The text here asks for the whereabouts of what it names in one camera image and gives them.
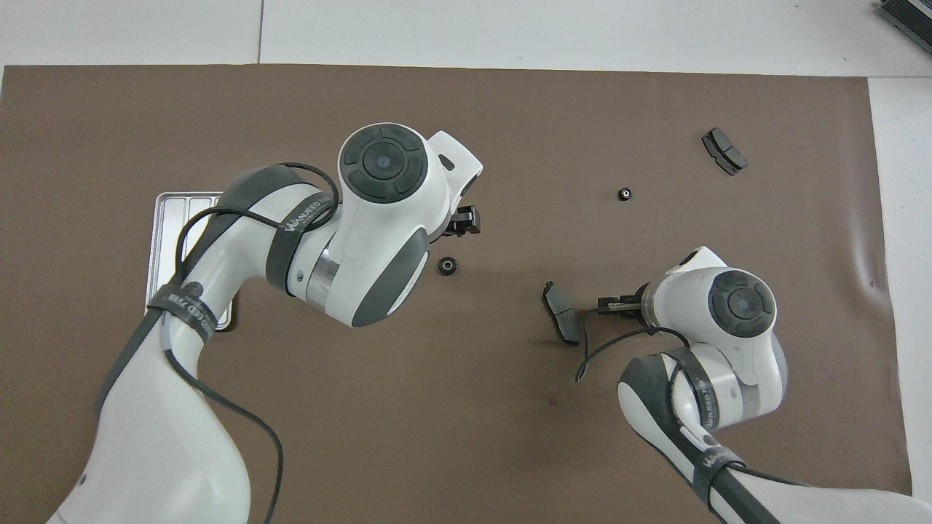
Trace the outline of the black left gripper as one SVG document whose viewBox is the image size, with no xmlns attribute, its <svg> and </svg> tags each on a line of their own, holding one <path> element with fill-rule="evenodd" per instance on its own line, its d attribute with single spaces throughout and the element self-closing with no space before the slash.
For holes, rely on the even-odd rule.
<svg viewBox="0 0 932 524">
<path fill-rule="evenodd" d="M 434 239 L 440 237 L 457 236 L 462 237 L 466 234 L 479 234 L 481 232 L 481 219 L 479 211 L 475 205 L 462 206 L 457 209 L 449 218 L 443 230 L 438 229 L 434 233 Z"/>
</svg>

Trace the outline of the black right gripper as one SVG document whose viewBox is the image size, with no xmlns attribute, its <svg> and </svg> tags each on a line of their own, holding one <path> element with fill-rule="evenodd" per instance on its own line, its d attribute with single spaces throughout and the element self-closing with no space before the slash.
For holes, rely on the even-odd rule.
<svg viewBox="0 0 932 524">
<path fill-rule="evenodd" d="M 597 299 L 597 313 L 599 315 L 630 316 L 637 322 L 645 322 L 643 315 L 644 293 L 649 283 L 644 283 L 635 295 L 602 296 Z"/>
</svg>

